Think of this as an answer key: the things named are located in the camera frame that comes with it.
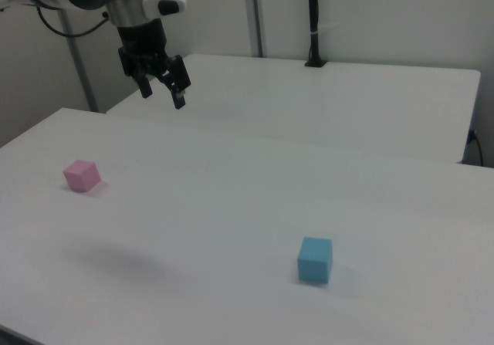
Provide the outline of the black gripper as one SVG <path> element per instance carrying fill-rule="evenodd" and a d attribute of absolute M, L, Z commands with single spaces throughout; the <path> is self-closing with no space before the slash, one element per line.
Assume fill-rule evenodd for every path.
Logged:
<path fill-rule="evenodd" d="M 175 109 L 184 107 L 190 77 L 182 57 L 168 57 L 165 51 L 167 39 L 162 21 L 154 19 L 139 26 L 118 27 L 117 31 L 122 42 L 119 56 L 123 71 L 133 78 L 141 96 L 147 99 L 153 93 L 147 75 L 156 76 L 171 92 Z"/>

